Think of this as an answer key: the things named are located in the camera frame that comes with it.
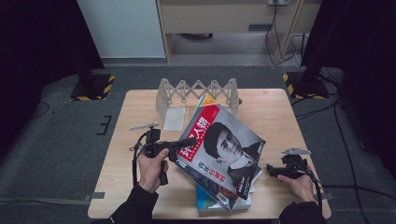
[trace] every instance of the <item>person's arm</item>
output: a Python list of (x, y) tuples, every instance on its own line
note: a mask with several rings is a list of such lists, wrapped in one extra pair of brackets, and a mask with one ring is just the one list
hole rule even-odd
[(155, 192), (161, 185), (159, 178), (161, 162), (168, 155), (169, 150), (164, 149), (156, 158), (148, 158), (144, 153), (137, 157), (140, 170), (140, 181), (135, 186), (125, 203), (107, 219), (95, 221), (92, 224), (146, 224), (151, 223), (152, 210), (157, 202), (158, 194)]
[(289, 184), (297, 203), (291, 203), (280, 214), (282, 224), (326, 224), (314, 197), (311, 177), (302, 175), (297, 179), (291, 179), (283, 175), (277, 178)]

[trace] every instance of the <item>white wall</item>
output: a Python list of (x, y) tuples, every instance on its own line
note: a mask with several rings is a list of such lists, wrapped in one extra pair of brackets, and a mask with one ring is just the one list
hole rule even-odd
[(78, 0), (101, 58), (165, 58), (155, 0)]

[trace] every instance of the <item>gray carpet floor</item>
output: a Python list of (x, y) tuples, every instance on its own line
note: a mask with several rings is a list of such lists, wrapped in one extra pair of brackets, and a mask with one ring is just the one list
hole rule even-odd
[[(163, 77), (175, 85), (180, 80), (201, 80), (206, 85), (217, 80), (221, 86), (234, 77), (240, 89), (285, 90), (282, 75), (297, 70), (287, 66), (107, 67), (116, 76), (109, 95), (102, 101), (84, 102), (69, 101), (77, 76), (52, 83), (43, 90), (42, 103), (0, 166), (0, 198), (82, 201), (91, 194), (128, 90), (158, 89)], [(333, 75), (341, 79), (339, 72)], [(328, 90), (336, 93), (329, 85)], [(333, 94), (325, 100), (290, 99), (321, 183), (335, 196), (329, 201), (332, 216), (328, 223), (364, 223), (364, 217), (370, 223), (391, 223), (396, 219), (396, 181), (374, 152), (361, 150), (346, 111), (337, 105), (309, 117), (299, 116), (329, 106), (337, 98)], [(98, 135), (104, 130), (101, 123), (107, 122), (106, 116), (112, 117), (108, 130)], [(353, 188), (354, 176), (361, 188), (360, 200)], [(0, 203), (0, 223), (91, 223), (88, 207), (87, 203)]]

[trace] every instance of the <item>book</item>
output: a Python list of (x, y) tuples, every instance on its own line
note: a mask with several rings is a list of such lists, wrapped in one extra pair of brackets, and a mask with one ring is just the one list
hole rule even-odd
[(195, 137), (197, 145), (179, 150), (176, 165), (209, 195), (213, 182), (247, 200), (265, 141), (207, 99), (200, 100), (179, 139)]
[[(255, 177), (252, 180), (252, 185), (258, 176), (262, 173), (262, 168), (257, 167)], [(213, 212), (213, 211), (232, 211), (232, 210), (242, 210), (249, 209), (251, 206), (251, 196), (252, 188), (250, 188), (250, 194), (247, 196), (246, 200), (236, 196), (230, 191), (225, 190), (221, 186), (217, 185), (219, 190), (211, 190), (212, 195), (208, 194), (199, 185), (196, 185), (196, 197), (197, 197), (197, 210), (200, 213), (203, 212)]]

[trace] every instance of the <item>black curtain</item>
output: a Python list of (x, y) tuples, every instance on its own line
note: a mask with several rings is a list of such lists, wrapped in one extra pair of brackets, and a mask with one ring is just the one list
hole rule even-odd
[(302, 64), (343, 69), (340, 94), (364, 149), (396, 176), (396, 1), (323, 0)]
[(46, 85), (96, 68), (104, 66), (76, 0), (0, 1), (0, 159)]

